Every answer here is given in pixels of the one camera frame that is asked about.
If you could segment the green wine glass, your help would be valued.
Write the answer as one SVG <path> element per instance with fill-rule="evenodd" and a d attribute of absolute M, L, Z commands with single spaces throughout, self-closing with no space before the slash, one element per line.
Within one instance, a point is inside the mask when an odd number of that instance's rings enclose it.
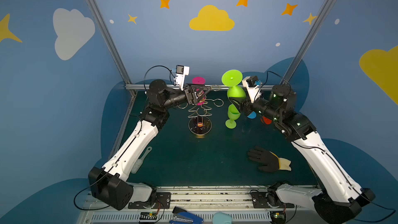
<path fill-rule="evenodd" d="M 234 104 L 228 107 L 228 120 L 225 125 L 229 129 L 234 129 L 236 127 L 236 120 L 240 117 L 240 112 Z"/>
<path fill-rule="evenodd" d="M 239 85 L 243 79 L 243 75 L 236 69 L 225 72 L 222 76 L 222 83 L 229 87 L 227 90 L 227 97 L 230 102 L 239 110 L 239 104 L 245 100 L 246 92 Z"/>

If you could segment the red wine glass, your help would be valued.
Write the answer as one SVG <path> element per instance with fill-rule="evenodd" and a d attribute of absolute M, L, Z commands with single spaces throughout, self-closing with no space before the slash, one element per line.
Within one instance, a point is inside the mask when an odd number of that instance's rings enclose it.
<path fill-rule="evenodd" d="M 266 117 L 264 117 L 264 116 L 262 116 L 260 120 L 261 120 L 261 122 L 262 122 L 263 124 L 265 124 L 265 125 L 270 125 L 270 124 L 272 124 L 272 120 L 270 120 L 270 119 L 268 119 L 268 118 L 266 118 Z"/>

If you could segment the blue wine glass front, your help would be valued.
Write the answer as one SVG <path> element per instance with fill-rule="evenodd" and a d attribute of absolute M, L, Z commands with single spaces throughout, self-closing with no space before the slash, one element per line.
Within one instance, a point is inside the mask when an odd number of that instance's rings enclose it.
<path fill-rule="evenodd" d="M 256 112 L 251 112 L 247 117 L 248 117 L 249 119 L 255 119 L 256 116 L 257 116 Z"/>

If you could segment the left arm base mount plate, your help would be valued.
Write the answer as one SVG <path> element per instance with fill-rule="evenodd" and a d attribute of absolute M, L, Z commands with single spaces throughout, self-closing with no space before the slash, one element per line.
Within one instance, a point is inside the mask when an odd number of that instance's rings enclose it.
<path fill-rule="evenodd" d="M 127 205 L 128 209 L 158 209 L 164 208 L 169 209 L 171 204 L 171 193 L 170 192 L 155 192 L 152 193 L 146 202 L 129 202 Z"/>

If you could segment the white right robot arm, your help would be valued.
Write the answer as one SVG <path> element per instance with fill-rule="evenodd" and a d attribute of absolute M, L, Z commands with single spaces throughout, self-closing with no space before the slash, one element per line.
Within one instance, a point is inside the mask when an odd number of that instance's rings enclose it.
<path fill-rule="evenodd" d="M 274 86 L 268 100 L 260 97 L 259 86 L 246 89 L 246 98 L 230 97 L 230 102 L 246 116 L 255 112 L 271 119 L 323 184 L 322 189 L 309 189 L 276 183 L 269 188 L 275 203 L 301 206 L 315 211 L 329 224 L 343 224 L 357 217 L 375 199 L 370 188 L 362 188 L 336 161 L 312 122 L 294 110 L 296 93 L 290 86 Z"/>

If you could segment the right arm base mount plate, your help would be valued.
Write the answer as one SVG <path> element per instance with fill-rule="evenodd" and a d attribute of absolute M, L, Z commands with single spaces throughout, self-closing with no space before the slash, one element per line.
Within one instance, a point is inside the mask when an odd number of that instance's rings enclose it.
<path fill-rule="evenodd" d="M 249 192 L 254 208 L 295 208 L 294 204 L 282 203 L 273 193 L 251 190 Z"/>

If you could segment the pink wine glass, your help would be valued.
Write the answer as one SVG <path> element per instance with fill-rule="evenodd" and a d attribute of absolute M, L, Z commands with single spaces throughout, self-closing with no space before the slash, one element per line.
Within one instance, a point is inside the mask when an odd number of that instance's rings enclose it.
<path fill-rule="evenodd" d="M 198 85 L 205 85 L 205 79 L 203 77 L 195 77 L 192 79 L 193 84 L 198 84 Z M 200 102 L 197 104 L 198 106 L 201 106 L 205 103 L 206 97 L 200 100 Z"/>

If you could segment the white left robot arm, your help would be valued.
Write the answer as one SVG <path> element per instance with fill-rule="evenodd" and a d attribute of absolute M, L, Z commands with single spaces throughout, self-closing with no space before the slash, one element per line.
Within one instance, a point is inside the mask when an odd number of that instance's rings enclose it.
<path fill-rule="evenodd" d="M 210 86 L 187 84 L 174 89 L 161 79 L 151 82 L 146 91 L 148 105 L 132 134 L 101 168 L 93 167 L 89 172 L 92 196 L 116 210 L 128 205 L 134 196 L 134 187 L 127 179 L 142 152 L 166 124 L 169 109 L 183 103 L 197 105 L 209 92 Z"/>

